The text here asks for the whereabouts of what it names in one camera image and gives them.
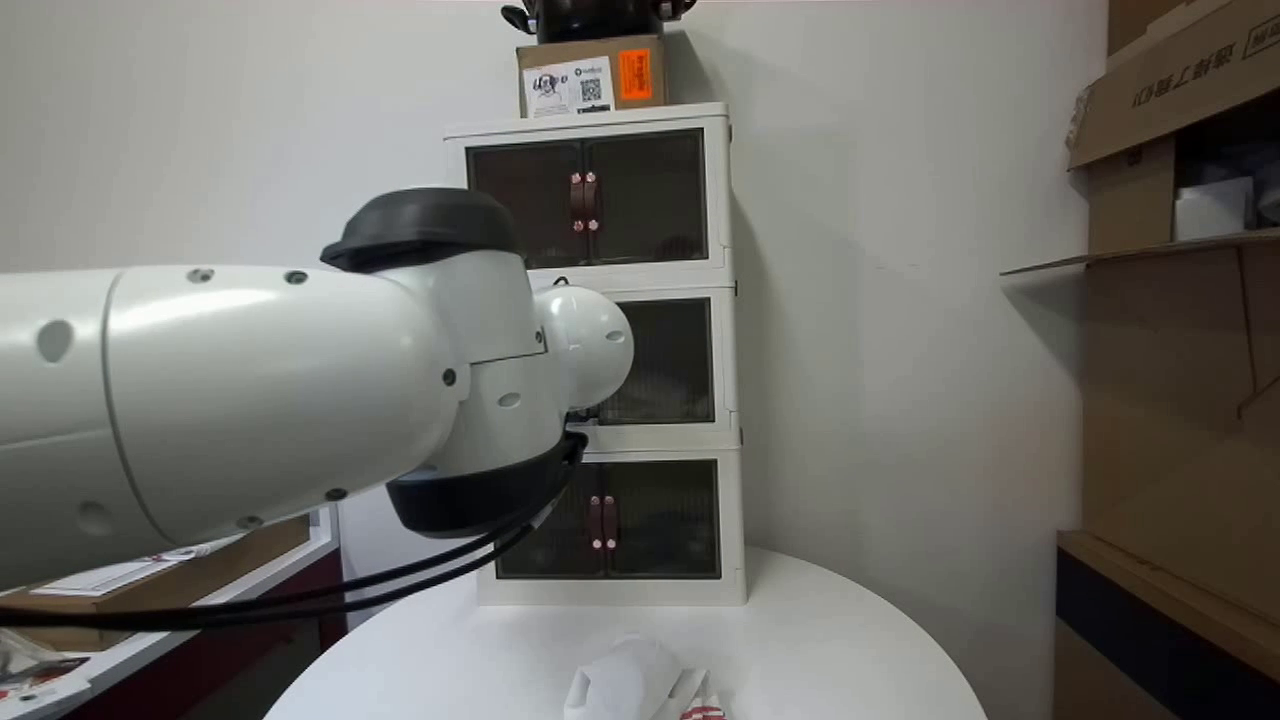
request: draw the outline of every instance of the white wall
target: white wall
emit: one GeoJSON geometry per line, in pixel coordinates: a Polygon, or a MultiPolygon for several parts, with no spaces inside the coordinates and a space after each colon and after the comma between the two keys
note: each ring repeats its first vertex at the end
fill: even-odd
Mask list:
{"type": "MultiPolygon", "coordinates": [[[[734,116],[752,537],[923,621],[997,720],[1043,717],[1075,511],[1061,171],[1100,0],[702,0],[734,116]]],[[[504,122],[497,0],[0,0],[0,268],[310,262],[440,134],[504,122]]],[[[380,497],[357,574],[408,561],[380,497]]]]}

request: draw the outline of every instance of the table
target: table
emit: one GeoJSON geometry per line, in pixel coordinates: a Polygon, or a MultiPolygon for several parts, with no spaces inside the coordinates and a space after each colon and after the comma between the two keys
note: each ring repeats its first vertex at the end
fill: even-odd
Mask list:
{"type": "MultiPolygon", "coordinates": [[[[254,597],[291,597],[306,589],[341,586],[341,556],[330,527],[310,527],[306,546],[277,556],[272,566],[241,578],[236,586],[202,597],[198,606],[254,599],[254,597]]],[[[108,652],[90,652],[77,674],[37,687],[31,700],[0,700],[0,717],[44,720],[68,717],[108,720],[108,717],[180,717],[198,705],[220,681],[248,668],[259,652],[272,647],[286,627],[259,634],[140,634],[108,652]]],[[[321,646],[334,646],[345,627],[323,625],[321,646]]]]}
{"type": "Polygon", "coordinates": [[[748,570],[752,599],[726,609],[479,606],[454,581],[345,635],[272,720],[559,720],[572,674],[630,635],[706,668],[726,720],[983,720],[944,647],[876,593],[774,553],[748,570]]]}

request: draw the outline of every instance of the sticker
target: sticker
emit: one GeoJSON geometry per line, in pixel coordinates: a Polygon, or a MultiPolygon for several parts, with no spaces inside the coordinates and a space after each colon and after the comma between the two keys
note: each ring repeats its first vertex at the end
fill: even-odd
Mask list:
{"type": "Polygon", "coordinates": [[[611,66],[607,55],[542,66],[523,73],[527,116],[582,116],[611,113],[611,66]]]}
{"type": "Polygon", "coordinates": [[[616,54],[616,96],[618,103],[651,103],[654,85],[651,85],[651,49],[618,49],[616,54]]]}

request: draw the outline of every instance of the black device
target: black device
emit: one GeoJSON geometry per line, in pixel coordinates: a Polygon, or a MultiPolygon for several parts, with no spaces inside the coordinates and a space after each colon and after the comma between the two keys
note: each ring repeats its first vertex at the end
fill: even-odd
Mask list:
{"type": "Polygon", "coordinates": [[[678,20],[695,0],[523,0],[504,6],[504,20],[539,45],[604,41],[660,33],[662,20],[678,20]]]}

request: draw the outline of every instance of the shelf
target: shelf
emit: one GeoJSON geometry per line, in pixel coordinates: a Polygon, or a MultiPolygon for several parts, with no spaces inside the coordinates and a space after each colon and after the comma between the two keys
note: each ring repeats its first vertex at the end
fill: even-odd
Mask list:
{"type": "Polygon", "coordinates": [[[1043,262],[1043,264],[1008,268],[998,276],[1032,276],[1032,273],[1057,273],[1057,268],[1092,268],[1092,264],[1192,256],[1192,253],[1255,248],[1255,245],[1280,245],[1280,230],[1261,230],[1261,231],[1238,231],[1238,236],[1219,236],[1219,240],[1167,245],[1167,248],[1139,248],[1139,253],[1061,256],[1061,262],[1043,262]]]}

